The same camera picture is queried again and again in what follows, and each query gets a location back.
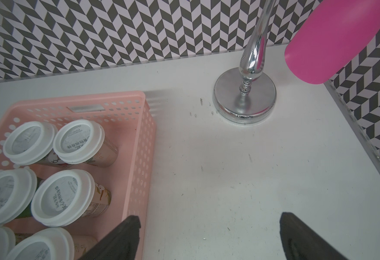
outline white table surface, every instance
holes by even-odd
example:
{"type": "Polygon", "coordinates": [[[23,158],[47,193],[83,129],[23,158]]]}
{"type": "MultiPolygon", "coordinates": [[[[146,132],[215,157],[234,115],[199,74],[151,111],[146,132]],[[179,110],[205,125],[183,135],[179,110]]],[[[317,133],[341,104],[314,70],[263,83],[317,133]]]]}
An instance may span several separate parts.
{"type": "Polygon", "coordinates": [[[145,260],[285,259],[284,211],[345,257],[380,259],[380,175],[324,85],[297,79],[284,49],[267,48],[278,96],[254,126],[212,102],[242,52],[0,83],[0,117],[25,99],[143,90],[158,124],[145,260]]]}

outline pink cylinder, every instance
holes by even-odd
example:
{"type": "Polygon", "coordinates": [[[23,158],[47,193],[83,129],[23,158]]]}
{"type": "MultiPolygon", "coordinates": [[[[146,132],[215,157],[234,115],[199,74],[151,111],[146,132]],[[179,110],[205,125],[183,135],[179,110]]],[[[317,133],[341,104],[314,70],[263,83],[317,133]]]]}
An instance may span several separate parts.
{"type": "Polygon", "coordinates": [[[285,50],[289,69],[311,84],[327,81],[380,29],[380,0],[324,0],[285,50]]]}

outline silver metal stand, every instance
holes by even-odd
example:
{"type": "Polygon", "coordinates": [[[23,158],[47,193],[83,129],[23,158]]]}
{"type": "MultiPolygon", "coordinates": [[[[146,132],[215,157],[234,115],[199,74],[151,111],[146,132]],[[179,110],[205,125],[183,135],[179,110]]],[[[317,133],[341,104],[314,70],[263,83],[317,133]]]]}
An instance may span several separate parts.
{"type": "Polygon", "coordinates": [[[216,81],[213,103],[226,119],[251,124],[267,117],[276,101],[272,80],[262,72],[268,23],[276,0],[267,0],[242,55],[239,68],[224,72],[216,81]]]}

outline round metal base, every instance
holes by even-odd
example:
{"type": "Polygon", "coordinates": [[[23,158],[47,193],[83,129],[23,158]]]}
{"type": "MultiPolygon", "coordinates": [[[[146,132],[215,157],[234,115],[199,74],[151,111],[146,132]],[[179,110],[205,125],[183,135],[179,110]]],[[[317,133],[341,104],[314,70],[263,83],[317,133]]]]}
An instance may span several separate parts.
{"type": "Polygon", "coordinates": [[[216,81],[213,90],[213,103],[226,119],[252,124],[267,117],[276,101],[276,89],[272,80],[265,74],[252,82],[249,94],[242,94],[239,86],[242,78],[239,68],[224,72],[216,81]]]}

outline chevron patterned wall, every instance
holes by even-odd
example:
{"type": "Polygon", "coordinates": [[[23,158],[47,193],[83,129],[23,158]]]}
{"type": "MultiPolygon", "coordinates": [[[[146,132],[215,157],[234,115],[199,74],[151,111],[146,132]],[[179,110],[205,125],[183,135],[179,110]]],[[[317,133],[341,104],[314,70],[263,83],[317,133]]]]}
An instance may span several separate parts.
{"type": "MultiPolygon", "coordinates": [[[[242,49],[264,3],[0,0],[0,80],[242,49]]],[[[268,44],[289,42],[318,4],[277,0],[268,44]]]]}
{"type": "Polygon", "coordinates": [[[359,55],[331,79],[380,152],[380,30],[359,55]]]}

